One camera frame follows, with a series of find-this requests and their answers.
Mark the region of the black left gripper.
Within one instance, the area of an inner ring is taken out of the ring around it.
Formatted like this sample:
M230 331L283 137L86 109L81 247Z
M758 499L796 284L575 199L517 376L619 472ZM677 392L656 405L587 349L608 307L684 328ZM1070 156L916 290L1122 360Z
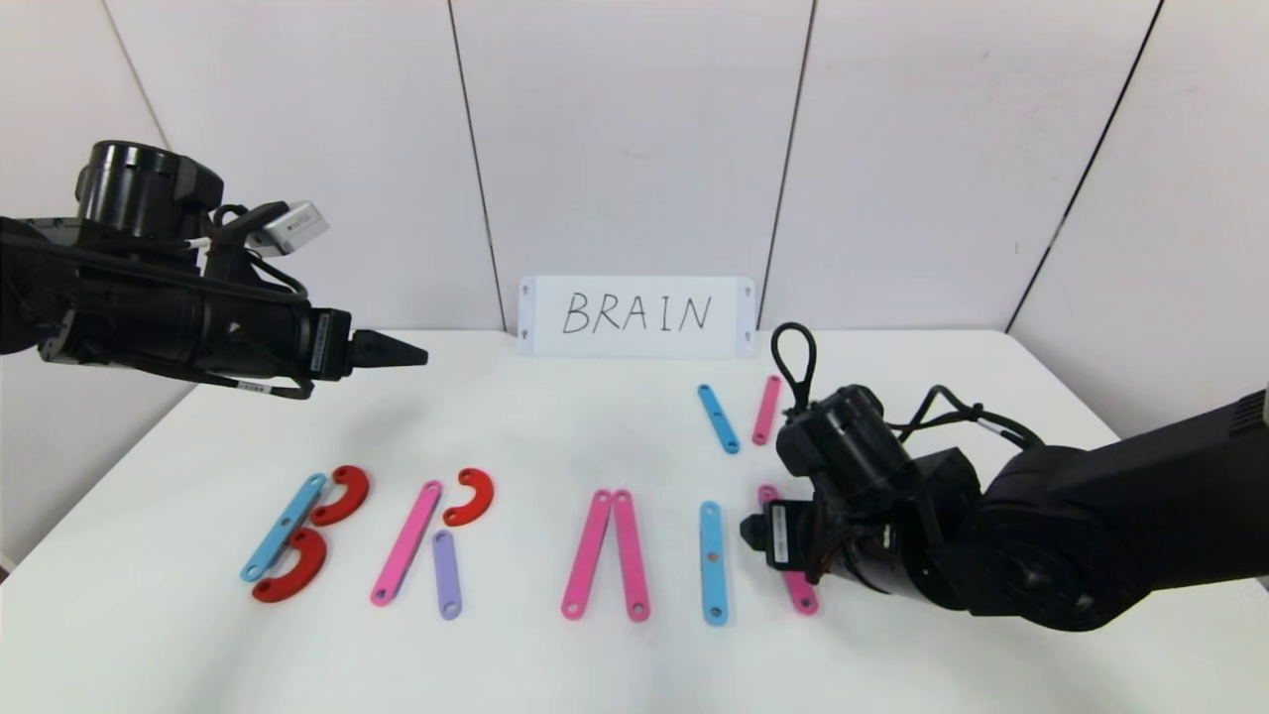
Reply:
M362 369L425 367L426 349L355 330L350 315L313 307L305 285L286 273L272 280L237 273L199 279L203 321L195 380L242 392L312 392L317 380L340 380Z

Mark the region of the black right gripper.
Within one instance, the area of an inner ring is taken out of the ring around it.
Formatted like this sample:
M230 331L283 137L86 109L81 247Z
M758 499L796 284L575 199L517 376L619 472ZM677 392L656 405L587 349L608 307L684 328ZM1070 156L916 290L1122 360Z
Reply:
M740 524L740 535L751 550L764 550L766 566L778 572L798 572L811 586L826 577L853 580L884 595L865 574L858 545L876 535L882 521L829 498L774 498Z

